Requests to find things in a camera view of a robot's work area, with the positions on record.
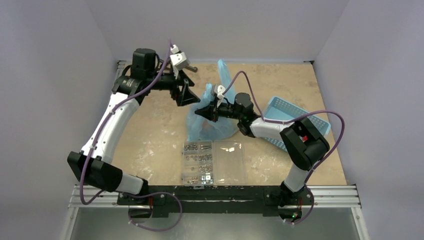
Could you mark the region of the light blue printed plastic bag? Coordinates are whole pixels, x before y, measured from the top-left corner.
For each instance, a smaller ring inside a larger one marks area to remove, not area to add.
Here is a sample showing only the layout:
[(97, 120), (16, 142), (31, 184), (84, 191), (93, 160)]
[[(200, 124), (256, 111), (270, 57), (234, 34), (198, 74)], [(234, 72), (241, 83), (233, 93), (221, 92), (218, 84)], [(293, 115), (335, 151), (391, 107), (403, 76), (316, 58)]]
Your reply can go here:
[[(232, 81), (229, 68), (223, 59), (217, 62), (217, 71), (219, 74), (219, 84), (227, 88)], [(214, 100), (212, 90), (213, 83), (207, 83), (205, 90), (200, 95), (200, 102), (189, 106), (186, 116), (185, 125), (187, 131), (187, 141), (218, 141), (232, 137), (239, 129), (234, 121), (230, 118), (220, 117), (217, 122), (207, 120), (206, 118), (195, 114), (195, 110), (207, 107)], [(236, 96), (236, 91), (232, 87), (224, 95), (229, 103), (233, 104)]]

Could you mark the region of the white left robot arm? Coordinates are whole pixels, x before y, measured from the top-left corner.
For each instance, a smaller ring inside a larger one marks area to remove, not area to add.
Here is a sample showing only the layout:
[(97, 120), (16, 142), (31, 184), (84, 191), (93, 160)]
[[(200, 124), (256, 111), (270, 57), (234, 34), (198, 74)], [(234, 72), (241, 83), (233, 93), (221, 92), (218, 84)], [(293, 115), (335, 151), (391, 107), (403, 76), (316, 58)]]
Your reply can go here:
[(109, 103), (87, 143), (67, 157), (76, 179), (107, 192), (129, 193), (138, 205), (149, 199), (145, 179), (126, 174), (112, 165), (118, 141), (126, 125), (152, 90), (169, 91), (177, 106), (200, 102), (191, 87), (195, 84), (183, 69), (190, 63), (184, 52), (172, 44), (167, 59), (158, 68), (155, 50), (138, 48), (133, 52), (130, 75), (119, 76), (111, 90)]

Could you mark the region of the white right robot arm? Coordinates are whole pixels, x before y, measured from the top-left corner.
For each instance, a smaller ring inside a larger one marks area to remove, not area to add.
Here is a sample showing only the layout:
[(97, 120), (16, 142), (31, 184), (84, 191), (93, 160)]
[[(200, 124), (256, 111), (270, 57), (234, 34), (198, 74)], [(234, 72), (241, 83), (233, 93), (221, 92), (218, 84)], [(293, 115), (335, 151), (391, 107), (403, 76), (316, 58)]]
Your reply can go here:
[(244, 136), (283, 142), (292, 166), (282, 182), (280, 196), (292, 204), (300, 198), (309, 173), (330, 151), (330, 145), (308, 117), (286, 122), (266, 119), (255, 112), (255, 103), (248, 93), (241, 92), (235, 95), (233, 103), (215, 97), (207, 106), (195, 110), (195, 114), (212, 122), (220, 118), (237, 120)]

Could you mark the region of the light blue plastic basket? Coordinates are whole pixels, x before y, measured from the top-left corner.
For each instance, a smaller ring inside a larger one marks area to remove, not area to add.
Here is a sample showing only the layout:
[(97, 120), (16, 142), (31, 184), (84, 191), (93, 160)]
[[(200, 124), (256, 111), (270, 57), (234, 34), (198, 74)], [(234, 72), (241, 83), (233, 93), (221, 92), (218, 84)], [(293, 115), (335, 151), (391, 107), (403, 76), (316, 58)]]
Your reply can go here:
[[(274, 96), (268, 102), (267, 108), (263, 111), (263, 115), (267, 119), (288, 121), (307, 114), (308, 111), (290, 103), (278, 96)], [(317, 130), (325, 137), (331, 129), (331, 124), (315, 115), (308, 116), (309, 120), (317, 128)]]

